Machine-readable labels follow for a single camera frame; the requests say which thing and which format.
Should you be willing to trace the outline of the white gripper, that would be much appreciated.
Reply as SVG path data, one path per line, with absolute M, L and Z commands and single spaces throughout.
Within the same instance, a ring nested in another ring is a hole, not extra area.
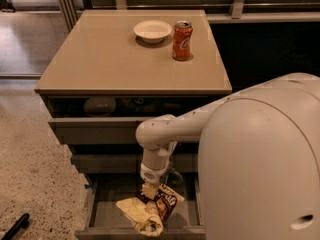
M 148 183 L 142 185 L 142 191 L 144 195 L 153 200 L 158 193 L 160 183 L 165 183 L 168 178 L 169 167 L 165 167 L 160 170 L 154 170 L 148 168 L 146 165 L 141 164 L 140 176 Z

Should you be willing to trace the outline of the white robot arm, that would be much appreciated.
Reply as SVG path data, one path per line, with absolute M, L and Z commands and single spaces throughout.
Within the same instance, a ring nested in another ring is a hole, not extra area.
M 292 73 L 136 130 L 156 184 L 196 142 L 206 240 L 320 240 L 320 78 Z

